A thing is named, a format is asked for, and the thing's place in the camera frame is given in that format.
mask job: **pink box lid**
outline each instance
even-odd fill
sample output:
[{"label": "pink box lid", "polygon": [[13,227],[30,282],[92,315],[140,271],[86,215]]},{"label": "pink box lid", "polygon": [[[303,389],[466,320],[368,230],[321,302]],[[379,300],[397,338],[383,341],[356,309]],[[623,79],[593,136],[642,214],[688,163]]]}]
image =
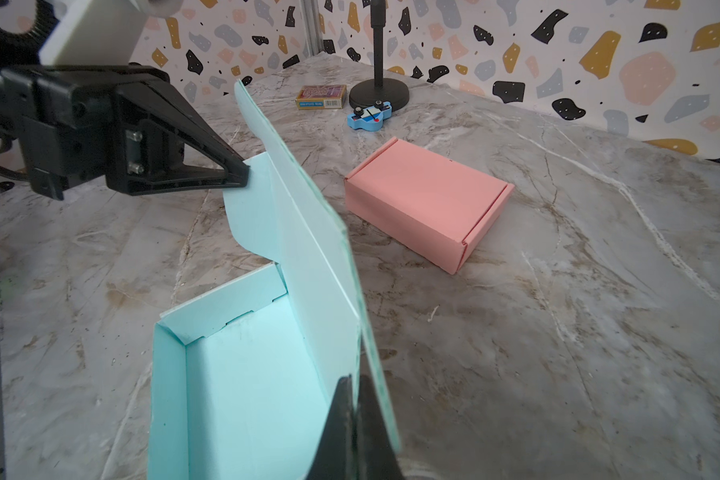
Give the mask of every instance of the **pink box lid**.
[{"label": "pink box lid", "polygon": [[[382,156],[383,161],[374,161]],[[457,242],[508,185],[396,138],[350,172],[350,178],[365,192]]]}]

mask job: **pink box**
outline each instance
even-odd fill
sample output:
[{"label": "pink box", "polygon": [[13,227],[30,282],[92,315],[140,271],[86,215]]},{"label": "pink box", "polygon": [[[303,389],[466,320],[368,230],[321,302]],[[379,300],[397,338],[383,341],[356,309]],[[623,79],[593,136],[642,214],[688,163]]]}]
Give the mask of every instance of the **pink box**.
[{"label": "pink box", "polygon": [[455,274],[514,185],[393,138],[347,175],[344,188],[349,211]]}]

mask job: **marble tabletop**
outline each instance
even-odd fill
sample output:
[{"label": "marble tabletop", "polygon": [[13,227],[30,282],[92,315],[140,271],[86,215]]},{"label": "marble tabletop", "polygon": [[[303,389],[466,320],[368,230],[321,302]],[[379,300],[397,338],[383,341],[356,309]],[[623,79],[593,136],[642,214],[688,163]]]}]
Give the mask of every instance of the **marble tabletop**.
[{"label": "marble tabletop", "polygon": [[[295,108],[371,76],[320,54],[248,89],[346,222],[406,473],[720,478],[720,165],[399,76],[378,132]],[[197,110],[263,151],[233,95]],[[393,136],[517,186],[456,275],[346,210],[344,175]],[[158,314],[266,262],[218,191],[2,194],[9,478],[144,478]]]}]

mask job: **white robot part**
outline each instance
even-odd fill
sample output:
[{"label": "white robot part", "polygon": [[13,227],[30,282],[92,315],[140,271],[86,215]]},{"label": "white robot part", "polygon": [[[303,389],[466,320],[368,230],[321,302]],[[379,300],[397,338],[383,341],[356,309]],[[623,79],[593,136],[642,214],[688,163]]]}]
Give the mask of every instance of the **white robot part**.
[{"label": "white robot part", "polygon": [[169,17],[183,0],[54,0],[59,24],[40,49],[43,65],[127,64],[149,16]]}]

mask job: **blue toy car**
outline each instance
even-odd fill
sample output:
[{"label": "blue toy car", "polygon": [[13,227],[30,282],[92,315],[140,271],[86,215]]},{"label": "blue toy car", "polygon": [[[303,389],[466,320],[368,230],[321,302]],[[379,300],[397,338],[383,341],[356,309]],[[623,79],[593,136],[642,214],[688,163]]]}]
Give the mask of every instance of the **blue toy car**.
[{"label": "blue toy car", "polygon": [[357,130],[376,131],[382,127],[384,120],[392,116],[392,105],[385,101],[377,101],[374,107],[356,107],[355,112],[347,115],[347,125]]}]

